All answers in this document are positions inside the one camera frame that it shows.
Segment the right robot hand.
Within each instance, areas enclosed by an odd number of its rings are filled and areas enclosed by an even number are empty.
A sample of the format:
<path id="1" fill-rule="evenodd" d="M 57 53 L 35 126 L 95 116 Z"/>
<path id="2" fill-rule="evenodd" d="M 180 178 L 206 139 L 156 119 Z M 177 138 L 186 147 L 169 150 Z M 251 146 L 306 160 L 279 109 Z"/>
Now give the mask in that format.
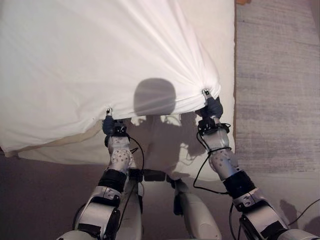
<path id="1" fill-rule="evenodd" d="M 223 106 L 220 102 L 220 97 L 213 98 L 209 89 L 203 89 L 202 94 L 205 98 L 205 106 L 195 113 L 202 118 L 218 118 L 223 115 Z"/>

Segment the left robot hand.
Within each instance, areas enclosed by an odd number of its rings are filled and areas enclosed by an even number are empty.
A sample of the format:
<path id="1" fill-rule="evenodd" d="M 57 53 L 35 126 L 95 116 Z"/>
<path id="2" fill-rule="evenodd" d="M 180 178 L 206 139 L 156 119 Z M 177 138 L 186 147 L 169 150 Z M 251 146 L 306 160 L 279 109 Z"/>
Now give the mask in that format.
<path id="1" fill-rule="evenodd" d="M 102 131 L 106 136 L 114 134 L 115 120 L 113 118 L 113 109 L 111 107 L 106 109 L 105 119 L 102 121 Z"/>

